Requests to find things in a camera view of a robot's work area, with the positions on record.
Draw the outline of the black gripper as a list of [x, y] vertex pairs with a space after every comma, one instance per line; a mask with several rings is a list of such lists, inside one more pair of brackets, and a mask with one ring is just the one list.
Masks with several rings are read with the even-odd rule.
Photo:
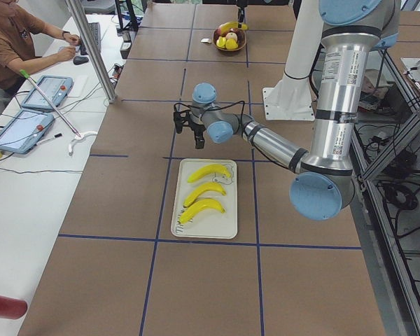
[[244, 24], [244, 8], [249, 4], [248, 0], [236, 0], [236, 6], [238, 7], [238, 28], [241, 28]]
[[195, 133], [195, 148], [200, 149], [205, 145], [205, 139], [203, 133], [206, 131], [206, 127], [200, 120], [199, 116], [189, 112], [188, 124], [190, 129]]

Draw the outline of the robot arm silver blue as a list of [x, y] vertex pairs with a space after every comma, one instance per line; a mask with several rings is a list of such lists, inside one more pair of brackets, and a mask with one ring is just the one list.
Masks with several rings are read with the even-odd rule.
[[368, 54], [391, 47], [398, 37], [399, 1], [302, 1], [283, 78], [267, 87], [267, 119], [289, 118], [310, 100], [308, 80], [319, 47], [325, 50], [310, 149], [296, 146], [246, 114], [225, 113], [216, 90], [195, 86], [187, 111], [175, 112], [176, 131], [189, 127], [197, 148], [204, 137], [217, 144], [243, 137], [266, 158], [295, 173], [289, 197], [303, 216], [322, 221], [353, 199], [349, 147]]

